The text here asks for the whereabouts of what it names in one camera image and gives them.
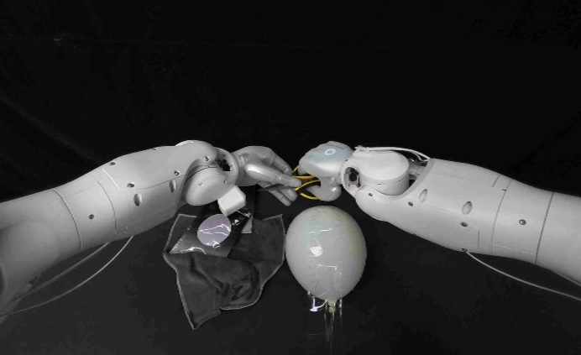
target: folded cloth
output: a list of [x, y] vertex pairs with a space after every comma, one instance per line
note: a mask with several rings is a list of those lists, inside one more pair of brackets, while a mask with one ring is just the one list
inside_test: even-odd
[[[187, 206], [177, 213], [187, 214]], [[177, 289], [192, 329], [219, 316], [256, 303], [264, 284], [284, 262], [282, 215], [252, 219], [252, 233], [239, 235], [226, 257], [170, 250], [192, 223], [177, 217], [163, 249], [163, 258], [177, 274]]]

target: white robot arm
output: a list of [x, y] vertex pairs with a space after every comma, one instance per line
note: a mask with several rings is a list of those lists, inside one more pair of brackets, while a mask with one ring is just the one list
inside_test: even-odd
[[[418, 160], [398, 151], [409, 151]], [[323, 200], [343, 186], [363, 212], [445, 248], [516, 258], [581, 281], [581, 198], [409, 149], [328, 142], [298, 162]]]
[[[0, 203], [3, 307], [39, 273], [72, 255], [144, 232], [184, 204], [217, 201], [223, 215], [245, 206], [238, 186], [294, 187], [291, 167], [267, 147], [232, 154], [202, 141], [124, 155], [76, 180]], [[292, 189], [272, 191], [284, 205]]]

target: egg-shaped object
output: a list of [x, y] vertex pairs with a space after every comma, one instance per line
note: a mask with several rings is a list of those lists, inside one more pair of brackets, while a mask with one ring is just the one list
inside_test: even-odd
[[294, 278], [317, 298], [349, 294], [366, 266], [366, 240], [357, 222], [334, 206], [314, 206], [294, 218], [285, 238]]

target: white cable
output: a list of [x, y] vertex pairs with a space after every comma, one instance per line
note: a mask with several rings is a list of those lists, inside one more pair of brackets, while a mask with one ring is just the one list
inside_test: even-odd
[[36, 286], [32, 290], [29, 290], [21, 296], [16, 296], [11, 300], [21, 300], [26, 298], [29, 295], [32, 295], [34, 292], [37, 292], [42, 288], [49, 286], [55, 281], [57, 281], [60, 278], [63, 278], [105, 248], [109, 246], [109, 243], [105, 243], [88, 256], [83, 257], [83, 259], [75, 263], [59, 275], [52, 277], [46, 282], [43, 282], [39, 286]]
[[512, 279], [514, 279], [516, 281], [523, 282], [525, 284], [533, 286], [535, 288], [540, 288], [542, 290], [548, 290], [549, 292], [553, 292], [555, 294], [559, 294], [562, 296], [566, 296], [568, 298], [581, 301], [581, 298], [578, 298], [574, 295], [565, 294], [563, 292], [561, 292], [559, 290], [552, 290], [551, 288], [546, 288], [545, 286], [536, 285], [532, 282], [525, 281], [523, 279], [519, 279], [517, 277], [513, 277], [510, 274], [506, 274], [503, 271], [500, 271], [499, 269], [496, 269], [491, 265], [486, 264], [478, 258], [474, 257], [474, 255], [468, 252], [465, 252], [465, 254], [483, 265], [486, 265], [490, 269], [493, 269], [497, 273], [500, 273], [502, 275], [506, 275], [507, 277], [510, 277]]
[[412, 154], [415, 154], [418, 156], [418, 158], [421, 159], [421, 157], [424, 157], [425, 159], [431, 159], [425, 154], [422, 154], [421, 152], [415, 151], [414, 149], [408, 149], [408, 148], [398, 148], [398, 147], [362, 147], [360, 145], [357, 147], [354, 147], [354, 149], [363, 149], [365, 151], [405, 151], [405, 152], [411, 152]]
[[124, 251], [124, 248], [127, 247], [127, 245], [130, 244], [130, 241], [131, 241], [131, 239], [132, 239], [132, 237], [130, 237], [130, 239], [127, 240], [127, 242], [125, 242], [125, 244], [124, 244], [124, 246], [119, 248], [119, 250], [118, 250], [118, 252], [117, 252], [117, 254], [115, 254], [115, 256], [112, 256], [112, 259], [106, 262], [106, 264], [101, 267], [101, 269], [75, 286], [75, 287], [72, 287], [69, 290], [66, 290], [60, 295], [57, 295], [55, 298], [52, 298], [52, 299], [49, 299], [49, 300], [44, 300], [42, 303], [39, 303], [39, 304], [36, 304], [36, 305], [32, 305], [32, 306], [29, 306], [27, 308], [24, 308], [24, 309], [20, 309], [20, 310], [17, 310], [17, 311], [8, 311], [8, 313], [3, 313], [1, 315], [0, 315], [0, 317], [4, 317], [4, 316], [10, 316], [10, 315], [16, 315], [16, 313], [20, 313], [21, 311], [30, 311], [32, 309], [34, 309], [36, 307], [39, 307], [39, 306], [43, 306], [43, 305], [46, 305], [47, 303], [50, 303], [52, 301], [55, 301], [56, 299], [60, 299], [65, 295], [68, 295], [68, 294], [70, 294], [104, 270], [105, 270], [105, 268], [108, 267], [108, 265], [112, 263], [112, 261], [115, 260], [115, 258], [117, 258], [117, 256], [121, 254], [121, 252]]

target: translucent plastic egg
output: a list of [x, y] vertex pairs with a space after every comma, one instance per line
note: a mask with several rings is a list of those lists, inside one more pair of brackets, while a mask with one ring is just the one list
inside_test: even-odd
[[285, 255], [307, 292], [333, 302], [343, 298], [366, 266], [366, 240], [352, 216], [333, 206], [304, 210], [288, 227]]

